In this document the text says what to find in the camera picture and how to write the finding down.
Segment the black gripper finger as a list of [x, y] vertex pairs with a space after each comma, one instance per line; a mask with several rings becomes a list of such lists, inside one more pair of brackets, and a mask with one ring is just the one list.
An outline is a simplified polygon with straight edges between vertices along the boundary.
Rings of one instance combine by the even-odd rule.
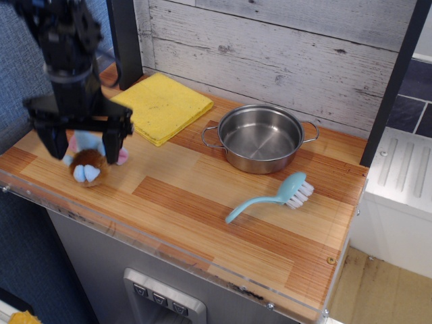
[[124, 164], [128, 159], [128, 152], [123, 148], [124, 137], [117, 130], [103, 132], [103, 144], [108, 164]]
[[62, 160], [69, 146], [67, 128], [41, 127], [35, 130], [50, 155], [57, 160]]

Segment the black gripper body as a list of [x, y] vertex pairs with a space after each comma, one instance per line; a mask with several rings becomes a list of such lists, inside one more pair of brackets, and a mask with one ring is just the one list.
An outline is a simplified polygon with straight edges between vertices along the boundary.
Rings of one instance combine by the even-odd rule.
[[66, 130], [88, 130], [104, 134], [131, 135], [132, 110], [107, 99], [94, 67], [81, 74], [45, 72], [51, 81], [53, 94], [23, 100], [34, 129], [43, 137], [60, 137]]

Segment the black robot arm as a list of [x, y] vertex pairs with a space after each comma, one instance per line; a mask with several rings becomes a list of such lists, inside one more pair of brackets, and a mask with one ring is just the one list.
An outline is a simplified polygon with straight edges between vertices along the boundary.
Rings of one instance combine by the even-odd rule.
[[85, 1], [11, 1], [40, 47], [53, 94], [24, 100], [29, 120], [48, 152], [62, 159], [67, 130], [102, 133], [109, 164], [117, 163], [133, 133], [132, 110], [106, 98], [96, 60], [101, 25]]

